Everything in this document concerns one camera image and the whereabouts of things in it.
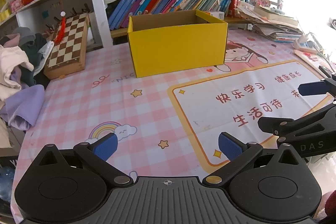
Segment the yellow cardboard box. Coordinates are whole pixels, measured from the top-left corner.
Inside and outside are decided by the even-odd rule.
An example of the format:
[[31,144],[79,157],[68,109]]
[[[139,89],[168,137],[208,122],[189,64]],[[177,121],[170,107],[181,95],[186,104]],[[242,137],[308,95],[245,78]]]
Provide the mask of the yellow cardboard box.
[[137,77],[224,62],[227,23],[199,10],[132,16],[127,32]]

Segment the star print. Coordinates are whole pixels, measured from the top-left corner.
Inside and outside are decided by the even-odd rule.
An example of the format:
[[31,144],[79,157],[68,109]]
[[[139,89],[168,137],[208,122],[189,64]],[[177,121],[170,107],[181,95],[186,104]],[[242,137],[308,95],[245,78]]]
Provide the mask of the star print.
[[131,95],[135,97],[142,95],[142,90],[134,90]]
[[215,149],[214,157],[221,158],[222,152]]
[[160,141],[160,143],[158,144],[158,146],[160,146],[162,149],[164,149],[165,147],[168,147],[168,141]]
[[111,62],[111,64],[112,65],[114,65],[114,64],[120,64],[120,62],[122,62],[123,60],[122,59],[116,59],[116,60],[113,60],[112,62]]

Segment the chess board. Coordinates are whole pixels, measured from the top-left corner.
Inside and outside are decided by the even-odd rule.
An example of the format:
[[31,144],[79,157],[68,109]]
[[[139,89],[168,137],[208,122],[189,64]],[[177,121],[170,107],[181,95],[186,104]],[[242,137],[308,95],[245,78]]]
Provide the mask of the chess board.
[[[88,26],[87,13],[66,20],[64,38],[59,45],[53,47],[44,67],[44,74],[49,79],[84,70]],[[53,39],[60,29],[59,24]]]

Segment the pink checkered tablecloth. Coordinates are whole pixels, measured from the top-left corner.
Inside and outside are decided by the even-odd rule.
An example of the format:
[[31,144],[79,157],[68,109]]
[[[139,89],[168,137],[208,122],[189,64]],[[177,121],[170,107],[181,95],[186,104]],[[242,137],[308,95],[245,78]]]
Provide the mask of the pink checkered tablecloth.
[[[228,39],[259,53],[268,63],[298,59],[291,45],[270,42],[249,31],[230,30]],[[54,143],[59,149],[69,149],[94,140],[97,128],[107,121],[107,128],[128,127],[130,134],[136,131],[118,144],[108,160],[116,168],[131,176],[196,175],[202,179],[207,172],[199,164],[167,89],[223,73],[206,67],[137,79],[128,44],[89,52],[84,71],[50,82],[37,124],[27,131],[22,144],[13,193],[44,145]],[[169,147],[158,146],[162,140],[168,140]],[[22,218],[13,196],[11,208],[19,223]]]

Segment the rainbow print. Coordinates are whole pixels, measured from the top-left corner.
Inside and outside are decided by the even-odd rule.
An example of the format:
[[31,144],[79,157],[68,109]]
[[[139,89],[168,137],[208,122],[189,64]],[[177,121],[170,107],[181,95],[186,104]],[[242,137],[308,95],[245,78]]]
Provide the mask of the rainbow print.
[[99,135],[105,131],[108,131],[107,133],[110,133],[110,132],[114,133],[115,128],[118,126],[121,126],[121,124],[118,122],[109,121],[109,122],[100,123],[91,131],[89,135],[89,139],[93,139],[93,138],[98,139]]

